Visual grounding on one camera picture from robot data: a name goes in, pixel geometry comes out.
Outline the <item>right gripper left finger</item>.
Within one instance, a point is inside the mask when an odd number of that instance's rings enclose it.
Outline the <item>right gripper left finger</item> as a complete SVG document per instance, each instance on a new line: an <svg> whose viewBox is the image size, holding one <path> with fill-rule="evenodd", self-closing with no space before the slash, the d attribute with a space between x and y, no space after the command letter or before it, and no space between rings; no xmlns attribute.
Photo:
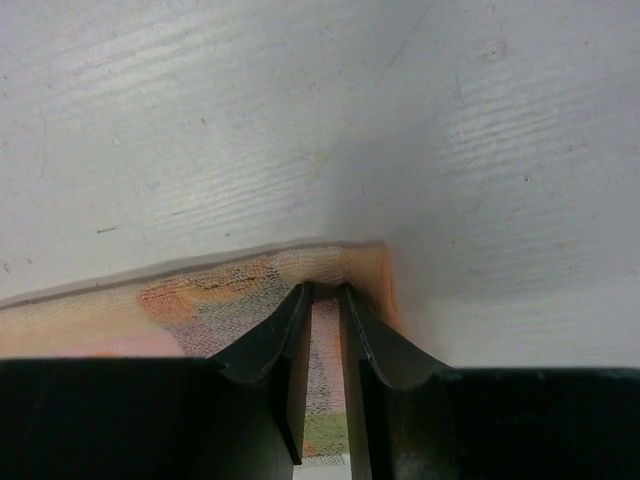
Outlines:
<svg viewBox="0 0 640 480"><path fill-rule="evenodd" d="M208 358L1 364L5 479L289 479L301 463L313 288Z"/></svg>

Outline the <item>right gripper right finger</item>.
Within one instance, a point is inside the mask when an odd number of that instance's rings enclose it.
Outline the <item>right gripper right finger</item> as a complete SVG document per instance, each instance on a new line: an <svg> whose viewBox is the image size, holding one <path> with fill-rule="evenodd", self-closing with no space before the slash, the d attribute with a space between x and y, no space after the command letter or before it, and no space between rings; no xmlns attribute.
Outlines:
<svg viewBox="0 0 640 480"><path fill-rule="evenodd" d="M635 479L639 373L454 368L339 289L356 479Z"/></svg>

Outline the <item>colourful polka dot towel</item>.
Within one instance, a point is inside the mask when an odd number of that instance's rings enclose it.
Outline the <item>colourful polka dot towel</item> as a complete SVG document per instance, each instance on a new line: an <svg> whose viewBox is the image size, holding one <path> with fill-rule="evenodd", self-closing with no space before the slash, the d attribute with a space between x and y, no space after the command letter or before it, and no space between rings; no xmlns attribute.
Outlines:
<svg viewBox="0 0 640 480"><path fill-rule="evenodd" d="M398 321L385 246L313 247L254 256L141 283L5 307L1 364L59 358L208 358L313 288L303 454L307 468L350 460L336 290L350 285Z"/></svg>

